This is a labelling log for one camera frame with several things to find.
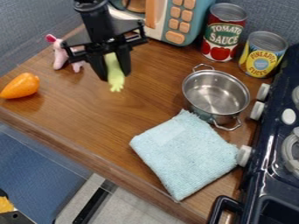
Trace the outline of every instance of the black clamp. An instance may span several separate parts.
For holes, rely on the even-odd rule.
[[[81,14],[86,29],[67,38],[61,47],[66,49],[69,62],[85,60],[101,80],[108,80],[104,55],[115,53],[125,76],[131,72],[130,51],[148,42],[142,20],[120,20],[110,15],[108,0],[75,0],[74,9]],[[126,35],[139,30],[138,34]],[[71,47],[84,46],[73,52]]]

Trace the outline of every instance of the metal pot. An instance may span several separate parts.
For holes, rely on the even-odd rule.
[[[212,70],[197,71],[199,67]],[[205,64],[195,66],[184,79],[183,93],[190,111],[222,130],[238,129],[238,115],[250,102],[248,88],[240,80]],[[222,126],[232,122],[237,122],[232,128]]]

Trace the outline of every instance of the wooden countertop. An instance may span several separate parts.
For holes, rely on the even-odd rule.
[[[244,75],[236,62],[212,62],[194,45],[179,48],[151,39],[131,55],[133,72],[118,94],[110,93],[108,84],[100,81],[88,64],[80,73],[73,73],[71,66],[53,71],[52,48],[48,47],[0,79],[0,89],[23,72],[41,79],[37,94],[0,100],[0,119],[182,220],[205,223],[217,196],[237,197],[241,169],[176,204],[129,147],[129,141],[181,110],[184,77],[197,64],[206,63],[248,86],[252,100],[240,115],[243,125],[233,132],[217,131],[229,143],[250,144],[256,122],[248,116],[261,83],[269,80]]]

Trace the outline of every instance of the can label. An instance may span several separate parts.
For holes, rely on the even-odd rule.
[[[245,21],[224,23],[215,16],[210,15],[201,52],[210,60],[231,60],[236,52],[244,23]]]
[[[265,78],[281,62],[285,51],[270,52],[250,45],[247,41],[244,51],[240,57],[240,68],[246,73],[256,78]]]

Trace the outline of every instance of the gray wall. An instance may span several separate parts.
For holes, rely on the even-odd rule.
[[[2,0],[0,21],[0,76],[48,46],[47,33],[62,36],[81,24],[73,0]]]
[[[299,42],[298,0],[218,0],[218,3],[232,3],[243,7],[248,14],[242,40],[254,31],[275,32],[284,37],[290,45]]]

